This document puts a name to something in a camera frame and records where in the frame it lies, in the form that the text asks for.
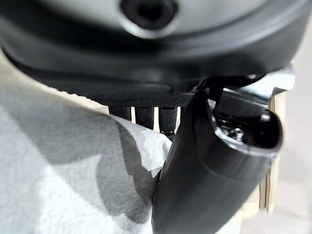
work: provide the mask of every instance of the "cylindrical grip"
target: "cylindrical grip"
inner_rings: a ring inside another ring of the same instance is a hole
[[[235,143],[214,126],[207,96],[189,104],[162,169],[153,204],[155,234],[214,234],[237,212],[265,175],[281,144]]]

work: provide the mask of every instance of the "metal bracket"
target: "metal bracket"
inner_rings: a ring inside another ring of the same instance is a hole
[[[260,117],[268,109],[272,97],[291,90],[294,81],[294,70],[289,65],[242,88],[227,86],[214,111],[232,117]]]

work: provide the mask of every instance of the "gray cloth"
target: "gray cloth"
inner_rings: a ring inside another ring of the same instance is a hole
[[[151,234],[170,141],[0,74],[0,233]]]

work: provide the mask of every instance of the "silver metal part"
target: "silver metal part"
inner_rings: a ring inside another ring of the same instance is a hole
[[[229,130],[225,126],[221,126],[221,131],[227,136],[230,134]]]
[[[243,130],[241,130],[240,128],[235,128],[233,130],[230,131],[230,136],[237,140],[237,141],[243,141],[244,138],[244,132]]]
[[[258,82],[242,88],[226,87],[215,110],[233,117],[260,117],[272,97],[291,90],[295,76],[291,65],[265,75]]]

